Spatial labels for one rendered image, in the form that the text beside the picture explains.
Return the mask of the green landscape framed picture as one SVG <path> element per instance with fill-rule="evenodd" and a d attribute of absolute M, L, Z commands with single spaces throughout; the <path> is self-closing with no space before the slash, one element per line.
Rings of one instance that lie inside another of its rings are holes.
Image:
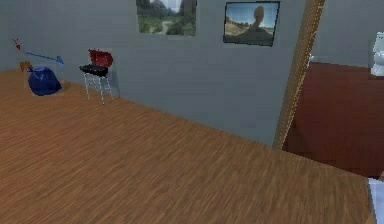
<path fill-rule="evenodd" d="M 197 0 L 136 0 L 140 33 L 195 36 Z"/>

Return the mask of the red and black barbecue grill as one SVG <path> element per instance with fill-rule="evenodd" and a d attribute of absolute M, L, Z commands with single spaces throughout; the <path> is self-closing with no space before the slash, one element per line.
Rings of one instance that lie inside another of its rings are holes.
<path fill-rule="evenodd" d="M 100 49 L 89 49 L 90 64 L 81 65 L 79 69 L 84 73 L 84 83 L 86 87 L 87 97 L 90 97 L 88 76 L 92 76 L 92 83 L 95 90 L 100 93 L 102 104 L 104 101 L 104 91 L 109 91 L 111 100 L 114 100 L 111 85 L 108 79 L 109 68 L 113 64 L 113 57 L 110 52 Z"/>

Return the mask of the desert rock framed picture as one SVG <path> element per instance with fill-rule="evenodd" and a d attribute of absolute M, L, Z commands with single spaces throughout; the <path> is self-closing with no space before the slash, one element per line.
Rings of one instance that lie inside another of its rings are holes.
<path fill-rule="evenodd" d="M 272 47 L 279 1 L 227 2 L 223 42 Z"/>

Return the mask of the blue bean bag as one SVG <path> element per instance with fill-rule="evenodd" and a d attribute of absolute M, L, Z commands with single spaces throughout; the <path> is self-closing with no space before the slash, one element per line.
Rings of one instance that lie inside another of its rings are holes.
<path fill-rule="evenodd" d="M 62 84 L 55 73 L 48 67 L 37 67 L 28 69 L 30 73 L 28 85 L 30 90 L 37 96 L 52 95 L 62 89 Z"/>

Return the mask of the white toilet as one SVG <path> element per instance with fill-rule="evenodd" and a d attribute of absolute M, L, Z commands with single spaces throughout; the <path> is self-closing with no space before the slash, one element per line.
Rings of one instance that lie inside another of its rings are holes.
<path fill-rule="evenodd" d="M 373 46 L 371 74 L 384 77 L 384 32 L 378 32 Z"/>

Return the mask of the wooden door frame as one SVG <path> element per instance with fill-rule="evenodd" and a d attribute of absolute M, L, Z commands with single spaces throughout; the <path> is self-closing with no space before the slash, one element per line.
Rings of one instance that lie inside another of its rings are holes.
<path fill-rule="evenodd" d="M 284 141 L 294 119 L 299 94 L 305 79 L 325 1 L 305 1 L 304 13 L 272 144 L 273 150 L 281 150 L 283 148 Z"/>

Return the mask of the blue arrow wall decoration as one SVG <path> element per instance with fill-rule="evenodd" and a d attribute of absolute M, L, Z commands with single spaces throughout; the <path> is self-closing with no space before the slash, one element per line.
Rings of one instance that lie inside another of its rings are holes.
<path fill-rule="evenodd" d="M 12 39 L 12 41 L 14 42 L 15 44 L 15 47 L 22 53 L 22 55 L 24 56 L 33 56 L 33 57 L 37 57 L 37 58 L 41 58 L 41 59 L 46 59 L 46 60 L 51 60 L 51 61 L 54 61 L 56 62 L 58 65 L 64 65 L 64 62 L 61 58 L 61 56 L 56 56 L 56 57 L 49 57 L 49 56 L 44 56 L 44 55 L 40 55 L 40 54 L 36 54 L 36 53 L 31 53 L 31 52 L 28 52 L 26 51 L 24 48 L 23 48 L 23 44 L 24 42 L 20 41 L 19 39 Z"/>

